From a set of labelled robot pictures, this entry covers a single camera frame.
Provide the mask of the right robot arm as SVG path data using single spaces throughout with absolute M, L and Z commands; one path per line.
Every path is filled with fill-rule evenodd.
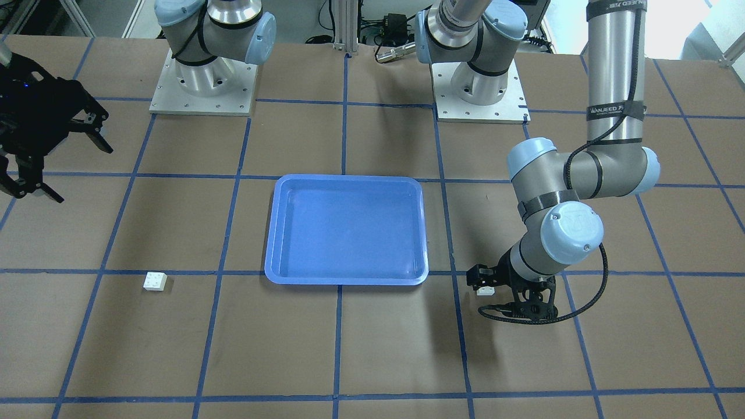
M 276 18 L 260 1 L 157 1 L 170 53 L 152 97 L 160 114 L 248 116 L 258 67 L 276 42 Z M 2 45 L 2 192 L 63 197 L 44 181 L 44 159 L 70 133 L 112 153 L 109 112 L 77 80 L 54 77 Z

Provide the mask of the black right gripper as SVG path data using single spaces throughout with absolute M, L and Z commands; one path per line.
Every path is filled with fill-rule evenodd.
M 111 154 L 113 148 L 101 135 L 108 118 L 109 112 L 78 80 L 54 77 L 26 56 L 3 52 L 2 192 L 24 198 L 41 191 L 64 202 L 43 181 L 44 157 L 71 132 L 85 133 L 99 150 Z M 8 154 L 15 155 L 17 179 L 8 175 Z

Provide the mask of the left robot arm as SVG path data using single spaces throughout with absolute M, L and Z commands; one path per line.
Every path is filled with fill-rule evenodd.
M 535 137 L 515 145 L 506 164 L 526 226 L 496 266 L 467 271 L 474 290 L 507 286 L 513 300 L 478 308 L 490 320 L 548 325 L 574 318 L 596 303 L 608 281 L 601 217 L 588 199 L 640 194 L 654 187 L 661 166 L 643 146 L 644 28 L 647 1 L 590 1 L 588 23 L 587 140 L 572 153 Z M 414 24 L 421 63 L 458 63 L 452 85 L 474 105 L 501 98 L 508 69 L 527 31 L 524 10 L 511 1 L 439 1 L 417 13 Z M 596 250 L 603 279 L 588 303 L 559 315 L 556 274 Z

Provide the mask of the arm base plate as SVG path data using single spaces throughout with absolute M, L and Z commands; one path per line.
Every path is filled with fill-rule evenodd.
M 431 64 L 440 122 L 521 124 L 531 120 L 516 63 L 505 74 L 476 73 L 467 63 Z
M 152 94 L 154 114 L 245 116 L 252 113 L 260 67 L 216 58 L 204 66 L 186 66 L 166 54 Z

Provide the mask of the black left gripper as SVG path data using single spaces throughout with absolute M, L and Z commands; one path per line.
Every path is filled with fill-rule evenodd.
M 553 324 L 556 318 L 555 276 L 532 281 L 522 278 L 513 268 L 508 255 L 497 266 L 476 264 L 466 271 L 466 284 L 474 291 L 507 285 L 513 302 L 490 304 L 478 308 L 484 318 L 521 325 Z

